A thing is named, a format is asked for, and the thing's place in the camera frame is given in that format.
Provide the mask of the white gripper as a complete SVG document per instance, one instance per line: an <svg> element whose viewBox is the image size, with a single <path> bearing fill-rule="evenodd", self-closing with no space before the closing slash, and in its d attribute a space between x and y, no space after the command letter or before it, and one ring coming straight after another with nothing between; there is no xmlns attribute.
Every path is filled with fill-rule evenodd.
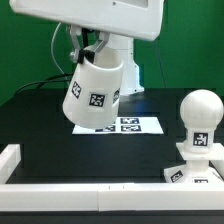
<svg viewBox="0 0 224 224"><path fill-rule="evenodd" d="M72 24L70 58L82 64L85 59L94 62L107 45L109 33L155 40L161 31L164 0L9 0L9 4L15 13ZM78 40L80 27L93 29L82 31L84 49ZM97 40L87 50L90 33L95 33Z"/></svg>

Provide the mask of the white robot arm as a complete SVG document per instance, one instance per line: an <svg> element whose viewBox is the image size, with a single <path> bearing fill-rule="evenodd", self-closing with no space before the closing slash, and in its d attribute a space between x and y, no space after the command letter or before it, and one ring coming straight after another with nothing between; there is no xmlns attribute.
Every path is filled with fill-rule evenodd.
<svg viewBox="0 0 224 224"><path fill-rule="evenodd" d="M81 59L83 32L98 33L95 52L109 46L122 54L124 76L121 93L142 92L139 67L133 58L133 41L155 40L161 31L164 0L9 0L16 13L67 24L73 43L73 62Z"/></svg>

